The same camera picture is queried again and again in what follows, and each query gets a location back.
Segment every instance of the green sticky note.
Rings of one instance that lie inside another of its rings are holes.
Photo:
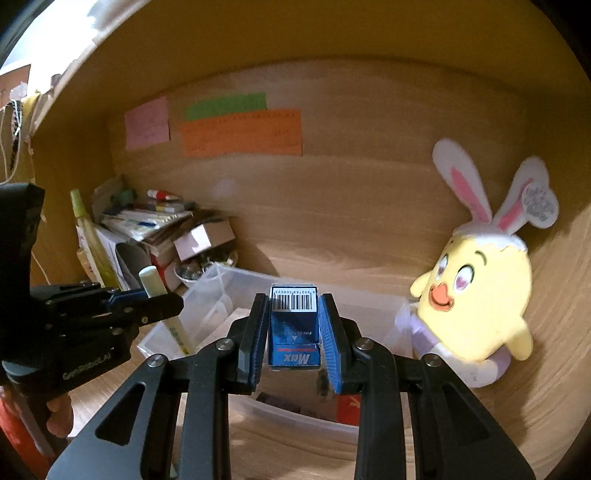
[[[187,122],[211,116],[229,115],[230,113],[253,112],[267,109],[267,97],[264,93],[232,95],[212,98],[197,102],[187,108]]]

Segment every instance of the blue box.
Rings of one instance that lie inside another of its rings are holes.
[[[273,285],[269,296],[269,365],[319,367],[320,329],[316,286]]]

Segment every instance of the pink inner ear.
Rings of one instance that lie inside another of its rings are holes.
[[[491,217],[474,194],[464,175],[456,167],[452,167],[452,183],[456,194],[460,197],[461,201],[468,205],[472,216],[478,218],[481,222],[490,222]]]
[[[531,182],[533,182],[534,179],[528,179],[520,188],[519,190],[519,195],[517,196],[517,201],[513,204],[513,206],[509,209],[509,211],[507,211],[506,214],[503,215],[503,217],[501,217],[501,220],[499,220],[499,224],[498,227],[503,230],[504,232],[507,231],[507,229],[513,225],[513,223],[517,220],[517,218],[519,217],[519,214],[522,212],[522,207],[521,207],[521,195],[523,194],[523,191],[525,190],[525,187],[527,187]]]

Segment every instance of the wooden wall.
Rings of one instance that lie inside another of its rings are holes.
[[[94,189],[113,177],[104,122],[87,122],[42,132],[32,140],[37,185],[46,191],[43,220],[33,248],[51,283],[75,283],[87,279],[76,257],[78,237],[70,191],[80,189],[90,211]],[[43,284],[33,266],[33,284]]]
[[[530,105],[527,140],[546,161],[560,216],[548,230],[523,229],[534,354],[493,387],[497,419],[521,426],[522,451],[544,478],[591,410],[591,103],[532,98]]]
[[[185,157],[186,107],[236,92],[265,92],[270,109],[300,109],[303,156]],[[170,143],[127,151],[123,116],[109,121],[113,167],[129,186],[170,190],[235,216],[245,268],[368,290],[406,294],[468,218],[433,167],[439,138],[474,153],[494,206],[528,153],[522,97],[438,67],[284,63],[167,97]]]
[[[88,52],[64,74],[40,128],[112,115],[197,78],[292,59],[413,59],[523,92],[591,93],[574,54],[530,0],[152,0]]]

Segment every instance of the orange sticky note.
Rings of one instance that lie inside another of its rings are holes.
[[[189,157],[227,153],[266,153],[301,156],[299,110],[232,113],[186,122],[181,126]]]

